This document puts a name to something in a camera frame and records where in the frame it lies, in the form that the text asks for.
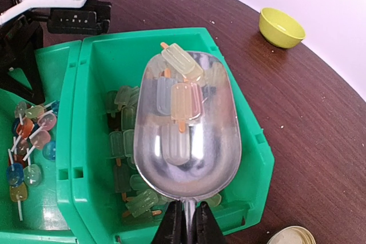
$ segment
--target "pink lollipop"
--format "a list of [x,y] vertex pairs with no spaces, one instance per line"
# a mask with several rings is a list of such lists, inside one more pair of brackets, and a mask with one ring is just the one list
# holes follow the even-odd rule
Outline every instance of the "pink lollipop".
[[37,121],[39,128],[29,136],[29,139],[35,137],[42,130],[51,130],[56,125],[56,122],[57,118],[52,110],[45,112]]
[[30,142],[32,143],[33,146],[25,155],[23,161],[26,161],[28,159],[28,157],[30,156],[30,154],[34,149],[37,148],[38,150],[42,150],[44,145],[46,145],[50,141],[51,141],[51,135],[47,131],[45,130],[39,131],[37,135],[31,138]]

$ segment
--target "wooden table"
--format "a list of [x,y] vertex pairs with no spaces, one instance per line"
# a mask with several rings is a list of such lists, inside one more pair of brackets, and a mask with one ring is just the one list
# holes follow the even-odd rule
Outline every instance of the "wooden table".
[[[102,1],[113,3],[110,33],[207,28],[264,128],[276,159],[264,215],[228,243],[266,244],[290,225],[320,244],[366,243],[366,103],[324,61],[270,45],[237,0]],[[46,32],[45,46],[80,38]]]

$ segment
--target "silver scoop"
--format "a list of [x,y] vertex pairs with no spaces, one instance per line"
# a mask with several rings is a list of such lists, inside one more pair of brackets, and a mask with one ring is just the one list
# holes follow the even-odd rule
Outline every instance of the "silver scoop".
[[161,54],[149,61],[141,83],[134,161],[151,188],[183,201],[189,234],[196,204],[236,175],[241,138],[222,63],[206,53],[188,53],[203,69],[193,82]]

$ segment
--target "white wall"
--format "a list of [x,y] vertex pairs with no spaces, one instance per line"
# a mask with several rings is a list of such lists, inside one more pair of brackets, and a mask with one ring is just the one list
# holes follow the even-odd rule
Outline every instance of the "white wall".
[[240,0],[280,9],[307,33],[304,44],[366,100],[366,0]]

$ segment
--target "bowl rim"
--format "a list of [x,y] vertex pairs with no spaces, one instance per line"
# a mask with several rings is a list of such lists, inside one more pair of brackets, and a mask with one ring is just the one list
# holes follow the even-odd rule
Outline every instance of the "bowl rim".
[[[274,10],[274,11],[278,11],[278,12],[280,12],[281,14],[284,14],[284,15],[286,15],[288,18],[290,18],[290,19],[292,19],[292,20],[294,20],[295,22],[296,22],[296,24],[298,24],[299,25],[299,27],[303,30],[303,32],[304,32],[304,36],[302,36],[302,37],[297,37],[297,36],[295,36],[295,35],[292,35],[292,34],[289,34],[289,33],[285,33],[283,30],[281,30],[280,28],[278,28],[276,25],[274,25],[265,15],[264,15],[264,11],[265,10]],[[262,8],[261,9],[261,16],[271,25],[271,26],[273,26],[276,30],[278,30],[278,31],[280,31],[281,33],[283,33],[283,34],[285,34],[285,35],[288,35],[289,37],[292,37],[292,38],[294,38],[294,39],[300,39],[300,40],[303,40],[303,39],[305,39],[305,37],[306,37],[306,32],[305,32],[305,30],[304,30],[304,28],[302,27],[302,25],[296,20],[296,19],[294,19],[293,17],[291,17],[290,15],[288,15],[287,13],[285,13],[285,12],[283,12],[283,11],[281,11],[281,10],[278,10],[278,9],[275,9],[275,8],[271,8],[271,7],[265,7],[265,8]]]

